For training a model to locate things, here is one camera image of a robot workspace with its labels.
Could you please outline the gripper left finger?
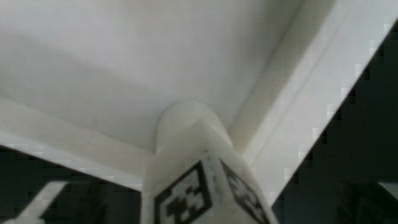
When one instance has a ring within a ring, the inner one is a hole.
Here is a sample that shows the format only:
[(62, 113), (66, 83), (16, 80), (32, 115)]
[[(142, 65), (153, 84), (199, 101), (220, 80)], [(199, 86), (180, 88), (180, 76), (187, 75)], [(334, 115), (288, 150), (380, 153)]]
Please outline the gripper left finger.
[(29, 205), (23, 208), (23, 211), (20, 212), (20, 215), (5, 221), (0, 221), (0, 224), (46, 224), (41, 216), (68, 184), (68, 181), (50, 181), (46, 183)]

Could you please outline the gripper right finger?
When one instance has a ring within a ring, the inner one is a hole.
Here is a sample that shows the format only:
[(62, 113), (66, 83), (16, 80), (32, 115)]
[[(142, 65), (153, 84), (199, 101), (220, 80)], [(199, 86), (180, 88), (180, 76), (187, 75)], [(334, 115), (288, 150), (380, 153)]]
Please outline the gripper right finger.
[(398, 182), (345, 181), (338, 198), (336, 224), (398, 224)]

